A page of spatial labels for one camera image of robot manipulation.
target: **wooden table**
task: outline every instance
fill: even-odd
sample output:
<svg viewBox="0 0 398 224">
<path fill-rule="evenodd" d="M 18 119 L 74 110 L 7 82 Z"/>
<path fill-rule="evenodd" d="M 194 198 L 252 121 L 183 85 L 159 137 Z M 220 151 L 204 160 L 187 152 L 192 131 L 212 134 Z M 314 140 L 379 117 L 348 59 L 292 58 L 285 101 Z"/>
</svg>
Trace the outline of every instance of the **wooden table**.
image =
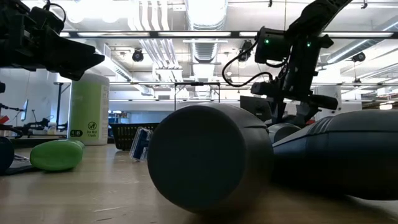
<svg viewBox="0 0 398 224">
<path fill-rule="evenodd" d="M 28 149 L 17 153 L 29 155 Z M 273 187 L 251 212 L 203 218 L 153 186 L 145 162 L 113 145 L 87 147 L 71 172 L 0 177 L 0 223 L 397 223 L 398 202 L 325 198 Z"/>
</svg>

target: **security camera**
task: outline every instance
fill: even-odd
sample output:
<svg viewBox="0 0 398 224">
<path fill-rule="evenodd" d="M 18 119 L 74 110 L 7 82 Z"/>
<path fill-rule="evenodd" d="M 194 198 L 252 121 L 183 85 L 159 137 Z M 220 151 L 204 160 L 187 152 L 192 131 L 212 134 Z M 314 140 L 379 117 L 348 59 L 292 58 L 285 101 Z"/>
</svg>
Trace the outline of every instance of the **security camera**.
<svg viewBox="0 0 398 224">
<path fill-rule="evenodd" d="M 359 54 L 357 54 L 357 55 L 355 55 L 354 57 L 351 58 L 351 60 L 353 62 L 363 62 L 363 61 L 365 61 L 365 59 L 366 59 L 366 56 L 365 56 L 365 54 L 363 52 L 361 52 L 361 53 L 359 53 Z"/>
<path fill-rule="evenodd" d="M 242 47 L 239 50 L 239 54 L 243 53 L 244 51 L 246 51 L 247 49 L 251 48 L 253 44 L 251 43 L 251 40 L 245 40 Z M 242 54 L 239 58 L 238 61 L 239 62 L 245 62 L 249 59 L 249 57 L 251 56 L 251 53 L 248 52 L 246 54 Z"/>
<path fill-rule="evenodd" d="M 134 49 L 132 60 L 135 62 L 141 62 L 143 59 L 144 55 L 142 54 L 142 49 Z"/>
</svg>

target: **black basket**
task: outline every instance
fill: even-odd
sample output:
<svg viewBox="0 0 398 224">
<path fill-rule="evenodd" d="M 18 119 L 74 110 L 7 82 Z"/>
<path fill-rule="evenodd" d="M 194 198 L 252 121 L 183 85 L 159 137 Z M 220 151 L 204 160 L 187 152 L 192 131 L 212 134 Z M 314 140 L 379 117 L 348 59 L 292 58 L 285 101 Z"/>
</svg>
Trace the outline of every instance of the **black basket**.
<svg viewBox="0 0 398 224">
<path fill-rule="evenodd" d="M 130 150 L 134 136 L 139 127 L 155 131 L 158 123 L 151 124 L 109 124 L 112 127 L 114 143 L 117 149 Z"/>
</svg>

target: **blue object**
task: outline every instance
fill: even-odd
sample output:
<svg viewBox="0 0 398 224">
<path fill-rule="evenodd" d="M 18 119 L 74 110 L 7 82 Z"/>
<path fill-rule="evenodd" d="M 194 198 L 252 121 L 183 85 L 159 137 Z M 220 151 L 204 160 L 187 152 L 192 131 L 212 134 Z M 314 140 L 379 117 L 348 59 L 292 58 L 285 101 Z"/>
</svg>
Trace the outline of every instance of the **blue object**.
<svg viewBox="0 0 398 224">
<path fill-rule="evenodd" d="M 130 158 L 136 161 L 144 161 L 147 158 L 148 145 L 152 131 L 146 128 L 138 128 L 131 145 Z"/>
</svg>

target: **green label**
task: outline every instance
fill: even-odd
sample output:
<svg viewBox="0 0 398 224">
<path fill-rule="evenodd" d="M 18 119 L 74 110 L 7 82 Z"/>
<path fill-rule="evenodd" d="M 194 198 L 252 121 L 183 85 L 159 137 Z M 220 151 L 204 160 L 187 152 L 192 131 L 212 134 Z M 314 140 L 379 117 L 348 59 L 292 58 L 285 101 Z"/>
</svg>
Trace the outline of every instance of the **green label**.
<svg viewBox="0 0 398 224">
<path fill-rule="evenodd" d="M 72 83 L 68 124 L 70 139 L 98 140 L 104 136 L 104 130 L 108 135 L 108 106 L 103 103 L 108 101 L 108 94 L 109 87 L 104 85 Z"/>
</svg>

